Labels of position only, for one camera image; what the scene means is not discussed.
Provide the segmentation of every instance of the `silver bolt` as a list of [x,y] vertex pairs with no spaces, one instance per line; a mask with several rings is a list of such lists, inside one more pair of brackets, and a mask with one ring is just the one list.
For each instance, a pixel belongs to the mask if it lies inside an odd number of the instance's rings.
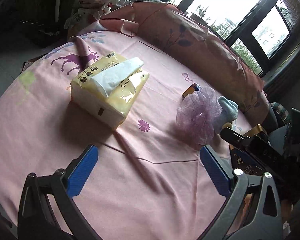
[[243,174],[243,171],[241,169],[234,169],[234,174],[240,176]]
[[271,175],[271,173],[266,172],[266,173],[265,173],[265,177],[268,178],[268,179],[271,179],[271,178],[272,178],[272,175]]

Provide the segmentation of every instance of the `purple mesh loofah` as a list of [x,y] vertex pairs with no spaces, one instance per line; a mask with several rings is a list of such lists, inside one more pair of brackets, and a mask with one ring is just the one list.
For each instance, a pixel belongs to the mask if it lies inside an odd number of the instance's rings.
[[214,136],[213,120],[222,112],[215,91],[203,87],[182,101],[177,108],[177,126],[195,143],[208,144]]

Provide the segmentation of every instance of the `pile of clothes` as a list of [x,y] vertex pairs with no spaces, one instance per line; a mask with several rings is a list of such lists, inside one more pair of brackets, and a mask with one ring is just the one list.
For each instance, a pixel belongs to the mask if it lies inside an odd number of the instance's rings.
[[64,25],[68,29],[68,38],[100,19],[102,15],[129,3],[129,0],[78,0]]

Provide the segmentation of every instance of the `white tissue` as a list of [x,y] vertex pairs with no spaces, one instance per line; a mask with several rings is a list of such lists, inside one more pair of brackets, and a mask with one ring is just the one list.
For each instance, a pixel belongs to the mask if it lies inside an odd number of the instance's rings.
[[134,57],[101,71],[90,78],[90,82],[93,82],[98,91],[107,98],[122,80],[125,80],[142,66],[143,61],[138,57]]

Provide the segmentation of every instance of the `blue gripper pad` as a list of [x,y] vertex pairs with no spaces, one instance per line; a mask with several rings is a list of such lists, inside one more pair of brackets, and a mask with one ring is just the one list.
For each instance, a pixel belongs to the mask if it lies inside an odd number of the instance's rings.
[[200,159],[218,193],[225,197],[230,196],[230,179],[222,170],[221,166],[213,157],[212,153],[210,153],[210,151],[205,146],[203,146],[200,150]]
[[70,198],[80,194],[97,161],[98,148],[92,145],[68,177],[67,194]]

